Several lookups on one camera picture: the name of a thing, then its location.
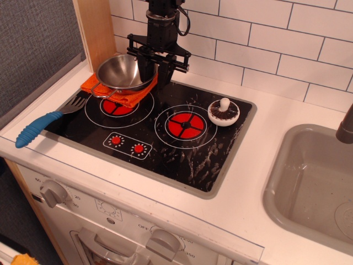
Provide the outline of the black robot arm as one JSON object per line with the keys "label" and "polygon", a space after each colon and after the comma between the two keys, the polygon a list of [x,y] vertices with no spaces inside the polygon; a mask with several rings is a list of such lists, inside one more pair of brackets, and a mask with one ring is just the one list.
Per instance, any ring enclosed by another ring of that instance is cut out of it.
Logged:
{"label": "black robot arm", "polygon": [[191,53],[177,44],[178,36],[189,33],[191,22],[181,7],[184,1],[149,1],[146,17],[147,35],[129,34],[127,53],[137,58],[141,80],[153,76],[158,67],[157,87],[170,83],[175,70],[189,70]]}

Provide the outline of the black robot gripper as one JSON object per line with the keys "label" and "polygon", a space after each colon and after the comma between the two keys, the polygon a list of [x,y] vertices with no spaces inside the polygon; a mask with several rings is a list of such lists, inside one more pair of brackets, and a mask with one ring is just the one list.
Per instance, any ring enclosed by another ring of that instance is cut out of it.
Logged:
{"label": "black robot gripper", "polygon": [[155,77],[155,64],[158,64],[157,88],[163,89],[174,70],[186,73],[189,70],[191,53],[177,44],[182,32],[179,29],[179,16],[148,16],[147,35],[129,34],[127,53],[137,58],[142,82]]}

